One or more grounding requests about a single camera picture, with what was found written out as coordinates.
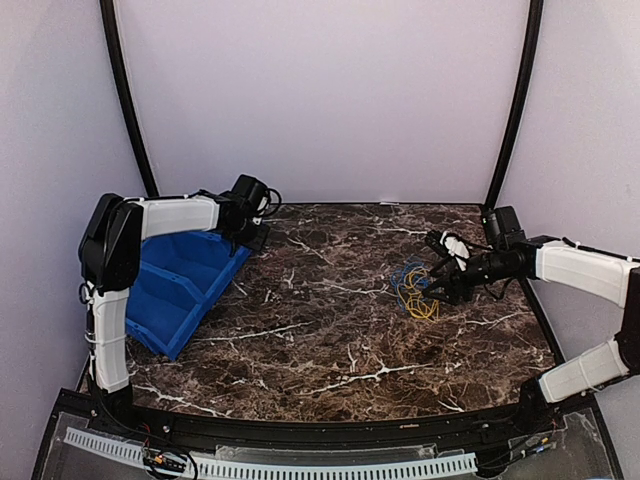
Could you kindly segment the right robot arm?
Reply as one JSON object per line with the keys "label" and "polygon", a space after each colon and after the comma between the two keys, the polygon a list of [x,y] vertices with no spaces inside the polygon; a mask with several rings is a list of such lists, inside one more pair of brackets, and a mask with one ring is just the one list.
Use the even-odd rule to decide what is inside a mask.
{"label": "right robot arm", "polygon": [[534,432],[551,405],[638,376],[638,259],[553,236],[514,235],[481,246],[451,231],[433,230],[425,242],[438,261],[422,289],[424,299],[462,306],[482,290],[500,302],[512,284],[528,281],[559,287],[570,301],[583,297],[607,304],[619,315],[617,330],[523,385],[523,402],[510,413],[517,432]]}

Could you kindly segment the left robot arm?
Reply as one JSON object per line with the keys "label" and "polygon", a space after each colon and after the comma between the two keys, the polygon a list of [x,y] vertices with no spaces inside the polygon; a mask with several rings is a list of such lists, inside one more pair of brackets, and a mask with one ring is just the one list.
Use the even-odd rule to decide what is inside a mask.
{"label": "left robot arm", "polygon": [[120,436],[141,427],[131,396],[126,340],[176,359],[251,252],[280,194],[244,180],[232,190],[155,199],[103,195],[79,246],[87,307],[90,387],[111,398],[101,417]]}

